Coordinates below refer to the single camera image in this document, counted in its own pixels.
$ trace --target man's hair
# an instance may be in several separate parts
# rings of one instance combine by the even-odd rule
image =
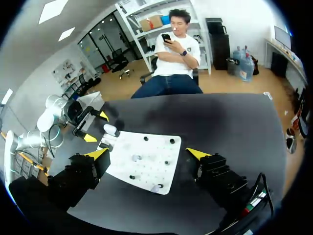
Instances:
[[[188,12],[186,12],[186,10],[179,10],[179,9],[174,9],[170,11],[170,20],[172,18],[172,16],[176,16],[176,17],[181,17],[184,19],[184,21],[187,23],[190,23],[190,15]]]

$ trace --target man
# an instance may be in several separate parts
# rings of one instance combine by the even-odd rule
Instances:
[[[190,15],[185,10],[170,11],[173,32],[166,33],[171,40],[156,39],[155,55],[157,69],[154,76],[140,87],[132,98],[143,98],[165,94],[202,94],[192,80],[192,70],[200,64],[199,43],[187,35]]]

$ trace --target white board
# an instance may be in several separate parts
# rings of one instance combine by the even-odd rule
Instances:
[[[174,139],[175,143],[170,143],[170,139]],[[163,185],[157,193],[169,193],[181,145],[179,136],[121,131],[118,138],[105,134],[101,142],[109,142],[113,146],[111,165],[106,171],[108,174],[148,191],[155,185]],[[133,155],[139,155],[141,160],[134,161]]]

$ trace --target jeans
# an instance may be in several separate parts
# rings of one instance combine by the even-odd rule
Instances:
[[[202,94],[200,87],[185,74],[171,76],[154,76],[142,85],[132,96],[144,98],[167,94]]]

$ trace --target ceiling light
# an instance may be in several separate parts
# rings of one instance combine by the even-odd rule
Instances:
[[[3,97],[1,104],[6,104],[10,98],[10,96],[12,95],[13,91],[11,89],[8,89],[8,91],[6,92],[5,96]]]
[[[38,24],[41,24],[47,20],[50,20],[53,17],[60,15],[67,2],[68,0],[55,0],[47,3],[44,6]]]
[[[72,32],[74,31],[74,29],[75,29],[75,27],[74,27],[74,28],[71,28],[71,29],[69,29],[69,30],[67,30],[67,31],[65,31],[65,32],[63,32],[63,33],[61,34],[60,38],[59,38],[59,41],[63,40],[64,38],[69,37],[69,36],[72,34]]]

